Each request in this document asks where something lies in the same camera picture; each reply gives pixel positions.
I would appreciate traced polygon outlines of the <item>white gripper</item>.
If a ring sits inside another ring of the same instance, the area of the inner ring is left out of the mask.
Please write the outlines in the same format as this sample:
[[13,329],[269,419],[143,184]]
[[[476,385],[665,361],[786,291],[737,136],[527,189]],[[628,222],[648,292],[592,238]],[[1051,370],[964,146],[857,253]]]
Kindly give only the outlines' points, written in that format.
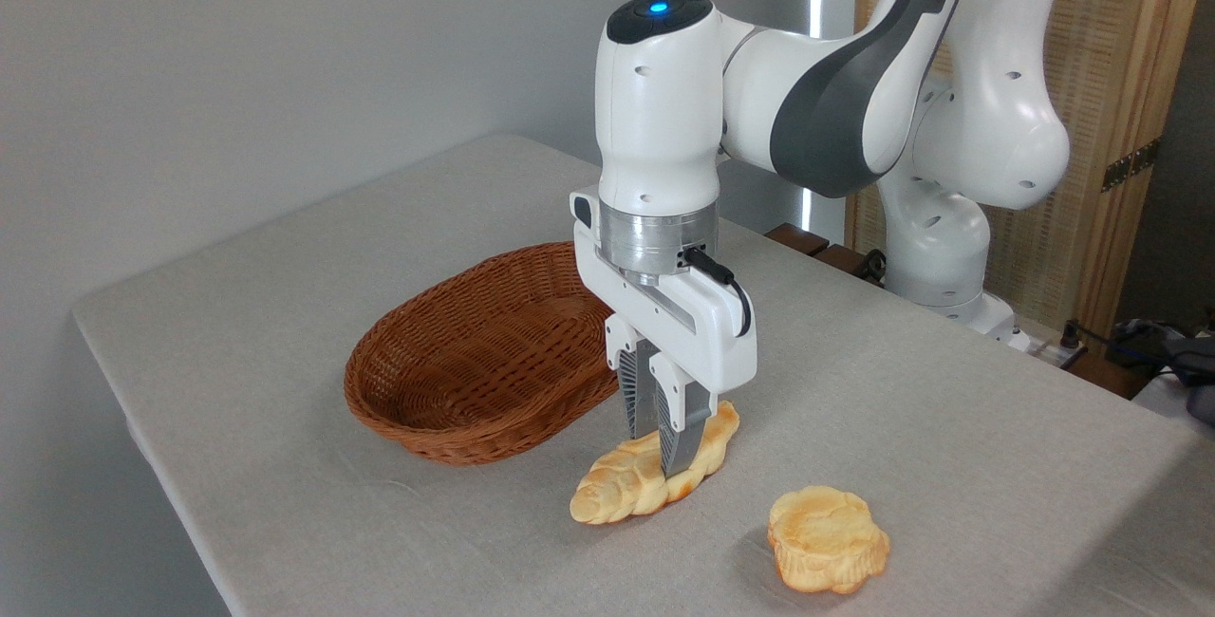
[[665,477],[672,479],[700,449],[712,394],[755,379],[757,328],[741,333],[738,293],[702,271],[661,274],[652,285],[626,279],[598,251],[597,200],[570,196],[573,256],[583,284],[615,311],[605,319],[605,356],[625,397],[629,438],[657,430]]

